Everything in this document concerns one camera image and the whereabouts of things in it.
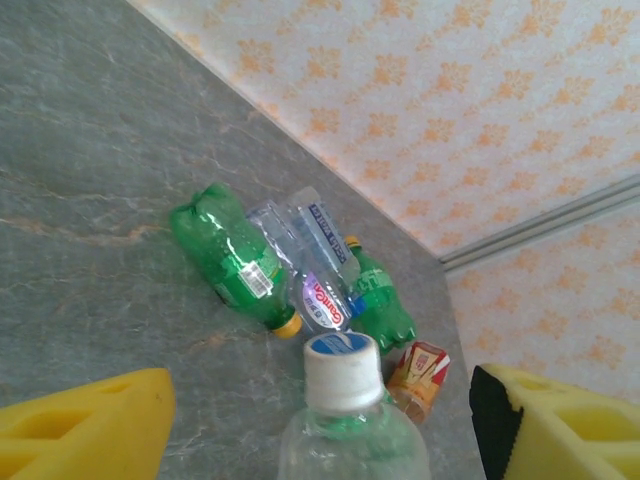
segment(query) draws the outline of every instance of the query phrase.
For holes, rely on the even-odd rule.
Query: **plastic bottle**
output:
[[[318,192],[313,187],[305,187],[291,195],[282,209],[311,248],[317,263],[326,270],[333,270],[348,289],[357,280],[360,266]]]
[[[301,318],[287,301],[287,270],[227,185],[214,183],[196,193],[171,212],[170,223],[180,246],[229,307],[281,338],[300,330]]]
[[[343,331],[348,328],[351,310],[337,274],[317,262],[309,245],[292,227],[290,219],[274,202],[247,213],[287,266],[290,298],[302,316],[308,332]]]
[[[383,401],[376,343],[329,333],[304,347],[307,408],[289,422],[278,480],[430,480],[424,440]]]
[[[402,347],[416,338],[416,326],[398,298],[398,292],[385,268],[362,251],[354,236],[347,245],[358,259],[360,276],[354,291],[364,304],[363,310],[351,321],[351,328],[373,337],[380,353],[386,355],[394,347]]]

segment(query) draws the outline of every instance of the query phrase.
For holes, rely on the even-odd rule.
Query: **wall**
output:
[[[515,365],[640,402],[640,208],[449,274],[471,370]]]
[[[131,1],[437,255],[640,170],[636,0]]]

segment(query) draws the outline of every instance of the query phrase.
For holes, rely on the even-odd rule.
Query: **purple label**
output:
[[[344,315],[335,300],[313,273],[304,281],[302,300],[309,316],[324,328],[337,330],[344,323]]]

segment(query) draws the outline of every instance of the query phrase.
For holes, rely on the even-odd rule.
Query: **bottle label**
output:
[[[331,333],[315,340],[311,350],[326,355],[345,355],[363,350],[369,342],[369,338],[360,333]]]
[[[344,323],[344,315],[333,296],[310,273],[302,287],[302,300],[309,316],[324,328],[338,329]]]
[[[329,246],[331,247],[331,250],[333,250],[333,253],[335,253],[338,261],[341,264],[346,263],[351,256],[351,251],[347,248],[340,234],[337,233],[338,230],[331,221],[329,214],[324,208],[322,208],[322,206],[315,203],[309,205],[309,211],[320,227],[322,234],[327,239],[327,242],[329,242]]]
[[[378,288],[393,287],[389,274],[379,268],[362,272],[356,283],[356,289],[360,293],[367,293]]]
[[[223,260],[225,262],[231,265],[233,259],[227,257]],[[274,278],[281,269],[280,260],[267,247],[259,258],[245,264],[237,273],[214,285],[214,288],[227,305],[240,306],[271,294]]]

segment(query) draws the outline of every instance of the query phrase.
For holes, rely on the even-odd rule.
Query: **yellow bottle cap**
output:
[[[273,333],[276,334],[278,338],[291,338],[296,333],[300,331],[302,328],[302,318],[298,312],[293,314],[293,317],[289,319],[287,323],[285,323],[280,328],[276,328],[272,330]]]
[[[358,237],[356,237],[355,235],[348,235],[344,241],[347,244],[347,247],[349,248],[353,248],[353,247],[361,247],[362,245],[360,245],[360,240],[358,240]]]

